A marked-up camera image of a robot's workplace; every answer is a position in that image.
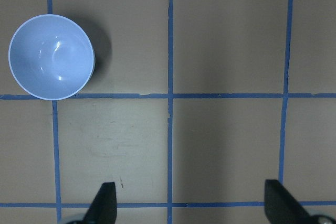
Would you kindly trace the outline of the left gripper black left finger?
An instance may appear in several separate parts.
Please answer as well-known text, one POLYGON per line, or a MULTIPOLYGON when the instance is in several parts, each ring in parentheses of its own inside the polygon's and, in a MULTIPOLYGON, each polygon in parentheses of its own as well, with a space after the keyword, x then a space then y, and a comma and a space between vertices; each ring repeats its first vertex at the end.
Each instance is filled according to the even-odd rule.
POLYGON ((86 212, 82 223, 113 224, 117 218, 117 196, 114 182, 103 183, 86 212))

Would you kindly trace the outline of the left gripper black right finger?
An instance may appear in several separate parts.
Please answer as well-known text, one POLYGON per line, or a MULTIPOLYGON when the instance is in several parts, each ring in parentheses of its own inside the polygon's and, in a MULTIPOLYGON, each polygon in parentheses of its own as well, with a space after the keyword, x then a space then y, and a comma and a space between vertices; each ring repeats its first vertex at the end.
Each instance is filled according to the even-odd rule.
POLYGON ((265 180, 264 211, 272 224, 318 223, 276 179, 265 180))

